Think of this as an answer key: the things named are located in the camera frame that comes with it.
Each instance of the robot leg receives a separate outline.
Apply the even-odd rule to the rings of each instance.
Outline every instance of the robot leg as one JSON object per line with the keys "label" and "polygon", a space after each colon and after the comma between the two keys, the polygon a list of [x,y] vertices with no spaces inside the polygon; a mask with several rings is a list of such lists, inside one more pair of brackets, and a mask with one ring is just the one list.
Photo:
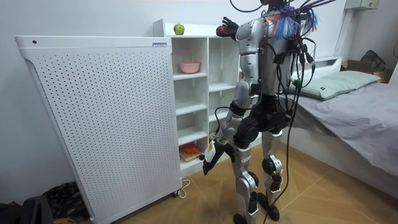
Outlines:
{"label": "robot leg", "polygon": [[258,177],[248,171],[251,148],[237,148],[237,157],[232,163],[236,177],[239,214],[234,216],[235,224],[256,224]]}
{"label": "robot leg", "polygon": [[275,156],[281,136],[282,130],[280,129],[262,133],[262,153],[264,155],[262,169],[264,170],[266,195],[259,193],[258,201],[273,221],[278,221],[280,218],[279,211],[273,203],[281,192],[282,163]]}

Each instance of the white shelf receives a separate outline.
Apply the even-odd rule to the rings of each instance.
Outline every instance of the white shelf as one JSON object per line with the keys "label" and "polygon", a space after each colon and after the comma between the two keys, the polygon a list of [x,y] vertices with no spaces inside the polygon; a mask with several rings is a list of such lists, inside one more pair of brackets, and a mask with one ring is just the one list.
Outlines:
{"label": "white shelf", "polygon": [[228,83],[209,83],[209,92],[220,91],[220,90],[229,90],[235,88],[234,85]]}
{"label": "white shelf", "polygon": [[177,116],[204,110],[204,109],[207,109],[207,106],[202,103],[199,103],[197,101],[187,101],[187,102],[175,104],[175,114]]}
{"label": "white shelf", "polygon": [[207,133],[198,127],[191,127],[178,131],[178,145],[186,144],[201,138],[207,137]]}
{"label": "white shelf", "polygon": [[206,77],[207,74],[203,72],[198,72],[195,74],[183,74],[183,73],[175,73],[173,75],[173,80],[183,80],[187,78],[199,78],[199,77]]}
{"label": "white shelf", "polygon": [[[209,122],[216,121],[216,115],[214,114],[214,110],[209,110]],[[228,114],[229,109],[219,109],[217,111],[217,117],[219,120],[226,118],[226,115]]]}
{"label": "white shelf", "polygon": [[191,166],[194,166],[196,164],[201,163],[202,161],[199,159],[199,157],[192,159],[191,161],[184,161],[181,157],[180,157],[180,169],[181,170],[185,170]]}

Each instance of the light green pillow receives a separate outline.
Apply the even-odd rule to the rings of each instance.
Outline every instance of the light green pillow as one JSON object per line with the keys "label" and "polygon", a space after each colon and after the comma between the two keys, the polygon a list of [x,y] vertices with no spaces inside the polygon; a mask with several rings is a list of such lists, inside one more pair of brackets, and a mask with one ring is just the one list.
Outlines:
{"label": "light green pillow", "polygon": [[[301,89],[301,95],[318,100],[329,100],[340,94],[349,93],[378,81],[380,78],[363,72],[344,71],[332,73],[313,79],[308,86]],[[289,93],[295,92],[295,86],[290,85]]]}

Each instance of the gray bedsheet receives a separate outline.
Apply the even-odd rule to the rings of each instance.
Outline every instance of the gray bedsheet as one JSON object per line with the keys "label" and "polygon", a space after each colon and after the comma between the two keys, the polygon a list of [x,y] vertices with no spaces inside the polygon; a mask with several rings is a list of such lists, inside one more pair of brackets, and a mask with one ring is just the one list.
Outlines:
{"label": "gray bedsheet", "polygon": [[335,135],[398,177],[398,89],[371,85],[327,101],[301,96],[294,127]]}

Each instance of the white cable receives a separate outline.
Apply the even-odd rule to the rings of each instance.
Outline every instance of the white cable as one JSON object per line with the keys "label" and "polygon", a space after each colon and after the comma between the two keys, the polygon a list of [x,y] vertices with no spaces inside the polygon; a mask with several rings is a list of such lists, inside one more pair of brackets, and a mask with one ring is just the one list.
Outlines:
{"label": "white cable", "polygon": [[191,181],[190,180],[182,180],[182,182],[184,182],[184,181],[188,181],[188,184],[187,185],[185,185],[185,186],[183,186],[179,191],[179,195],[180,195],[180,198],[182,198],[182,199],[184,199],[185,197],[187,197],[187,192],[184,190],[184,188],[185,187],[188,187],[190,184],[191,184]]}

